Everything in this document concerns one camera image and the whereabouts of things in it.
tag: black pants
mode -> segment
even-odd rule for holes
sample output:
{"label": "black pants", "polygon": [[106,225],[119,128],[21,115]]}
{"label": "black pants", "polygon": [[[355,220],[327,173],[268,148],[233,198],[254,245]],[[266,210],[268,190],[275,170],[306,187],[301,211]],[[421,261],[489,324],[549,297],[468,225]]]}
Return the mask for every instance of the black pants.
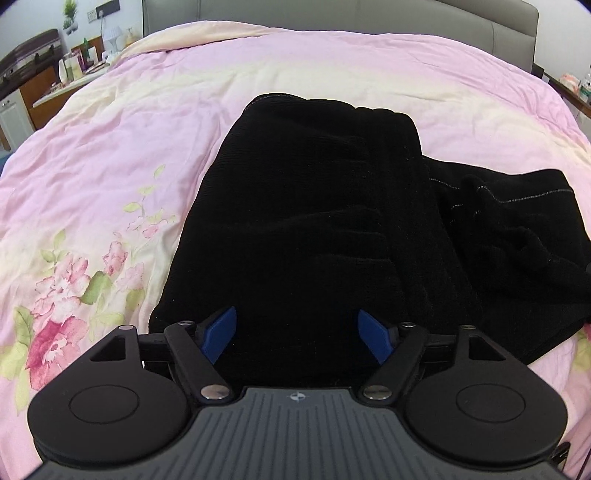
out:
{"label": "black pants", "polygon": [[590,262],[561,172],[439,162],[401,113],[266,95],[205,175],[150,331],[236,306],[216,368],[239,385],[367,376],[359,309],[434,333],[474,324],[530,362],[591,312]]}

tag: green potted plant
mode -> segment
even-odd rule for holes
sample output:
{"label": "green potted plant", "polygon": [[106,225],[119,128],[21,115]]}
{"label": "green potted plant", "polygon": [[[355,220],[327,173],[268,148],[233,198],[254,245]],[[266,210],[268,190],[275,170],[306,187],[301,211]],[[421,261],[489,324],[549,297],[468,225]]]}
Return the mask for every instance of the green potted plant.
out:
{"label": "green potted plant", "polygon": [[69,35],[78,30],[78,22],[76,21],[76,13],[78,12],[78,4],[76,0],[66,0],[64,3],[64,31]]}

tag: bedspread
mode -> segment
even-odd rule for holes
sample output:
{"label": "bedspread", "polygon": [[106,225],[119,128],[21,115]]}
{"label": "bedspread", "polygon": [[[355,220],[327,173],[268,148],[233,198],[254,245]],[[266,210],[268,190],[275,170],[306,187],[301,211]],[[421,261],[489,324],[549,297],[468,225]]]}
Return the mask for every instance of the bedspread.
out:
{"label": "bedspread", "polygon": [[[35,392],[114,326],[147,331],[208,166],[243,108],[268,92],[407,113],[439,160],[559,168],[590,231],[589,142],[549,86],[482,51],[233,22],[151,35],[73,95],[0,178],[1,478],[40,462],[26,421]],[[570,474],[591,441],[588,338],[582,330],[533,366],[569,408]]]}

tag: gray ribbed panel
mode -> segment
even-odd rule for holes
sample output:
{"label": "gray ribbed panel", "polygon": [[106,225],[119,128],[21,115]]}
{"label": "gray ribbed panel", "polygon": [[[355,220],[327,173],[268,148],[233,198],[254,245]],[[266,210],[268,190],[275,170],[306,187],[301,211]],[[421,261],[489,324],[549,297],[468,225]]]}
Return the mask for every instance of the gray ribbed panel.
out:
{"label": "gray ribbed panel", "polygon": [[250,388],[204,408],[169,450],[134,466],[77,471],[47,463],[31,480],[553,480],[542,463],[514,472],[458,467],[426,452],[395,413],[357,403],[348,390]]}

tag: gray leather headboard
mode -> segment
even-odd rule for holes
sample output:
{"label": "gray leather headboard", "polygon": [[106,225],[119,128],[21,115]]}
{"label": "gray leather headboard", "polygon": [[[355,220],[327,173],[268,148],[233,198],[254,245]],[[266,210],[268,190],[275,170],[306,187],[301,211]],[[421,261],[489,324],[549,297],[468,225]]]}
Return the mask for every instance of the gray leather headboard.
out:
{"label": "gray leather headboard", "polygon": [[522,0],[144,0],[145,33],[195,20],[451,38],[531,72],[538,11]]}

